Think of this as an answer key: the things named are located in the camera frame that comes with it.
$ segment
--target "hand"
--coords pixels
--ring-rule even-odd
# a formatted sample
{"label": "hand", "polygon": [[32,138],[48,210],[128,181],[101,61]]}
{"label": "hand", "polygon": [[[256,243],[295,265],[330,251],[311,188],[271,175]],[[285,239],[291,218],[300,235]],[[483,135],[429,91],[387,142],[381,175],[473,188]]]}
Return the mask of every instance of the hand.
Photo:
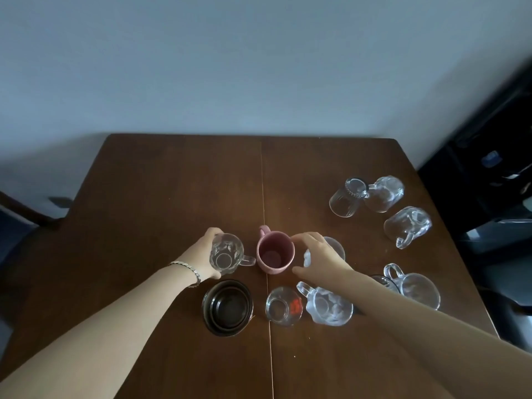
{"label": "hand", "polygon": [[336,285],[338,277],[346,271],[353,269],[331,248],[323,236],[317,232],[305,232],[294,235],[295,244],[306,246],[312,258],[312,264],[307,268],[294,266],[292,272],[302,279],[308,280],[317,286],[331,289]]}
{"label": "hand", "polygon": [[217,234],[223,234],[220,228],[209,228],[205,235],[188,248],[176,260],[185,262],[196,269],[201,276],[201,281],[207,279],[219,279],[222,277],[219,271],[211,266],[209,256],[211,255],[212,240]]}

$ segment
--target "pink mug handle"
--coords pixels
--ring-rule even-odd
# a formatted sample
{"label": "pink mug handle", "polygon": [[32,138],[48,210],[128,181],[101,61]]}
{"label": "pink mug handle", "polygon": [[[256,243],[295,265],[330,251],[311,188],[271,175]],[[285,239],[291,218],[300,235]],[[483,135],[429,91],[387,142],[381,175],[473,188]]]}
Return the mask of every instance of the pink mug handle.
{"label": "pink mug handle", "polygon": [[260,226],[259,227],[259,234],[261,236],[261,238],[266,235],[267,233],[271,232],[271,229],[270,227],[268,226]]}

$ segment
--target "person's left arm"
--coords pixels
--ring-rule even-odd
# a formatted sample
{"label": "person's left arm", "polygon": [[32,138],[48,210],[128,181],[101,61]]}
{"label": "person's left arm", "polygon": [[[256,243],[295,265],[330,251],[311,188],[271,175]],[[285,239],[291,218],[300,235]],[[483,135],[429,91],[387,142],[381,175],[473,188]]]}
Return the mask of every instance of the person's left arm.
{"label": "person's left arm", "polygon": [[[211,267],[206,234],[177,260],[201,280],[220,278]],[[52,342],[0,383],[0,397],[113,398],[176,296],[195,284],[192,270],[173,264]]]}

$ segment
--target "person's right arm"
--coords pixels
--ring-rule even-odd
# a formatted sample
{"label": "person's right arm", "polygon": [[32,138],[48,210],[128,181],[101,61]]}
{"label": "person's right arm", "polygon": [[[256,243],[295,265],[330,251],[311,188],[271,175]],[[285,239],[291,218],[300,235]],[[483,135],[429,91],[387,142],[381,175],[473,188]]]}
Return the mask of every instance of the person's right arm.
{"label": "person's right arm", "polygon": [[292,239],[312,255],[296,275],[350,300],[457,399],[530,397],[532,355],[356,272],[317,232]]}

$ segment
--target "pink mug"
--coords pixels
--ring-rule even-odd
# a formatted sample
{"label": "pink mug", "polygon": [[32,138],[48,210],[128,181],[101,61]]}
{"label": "pink mug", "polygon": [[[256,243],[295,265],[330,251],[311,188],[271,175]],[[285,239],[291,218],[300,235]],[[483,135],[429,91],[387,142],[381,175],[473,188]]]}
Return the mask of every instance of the pink mug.
{"label": "pink mug", "polygon": [[296,248],[290,237],[281,231],[271,231],[268,226],[259,228],[257,263],[269,275],[278,275],[294,260]]}

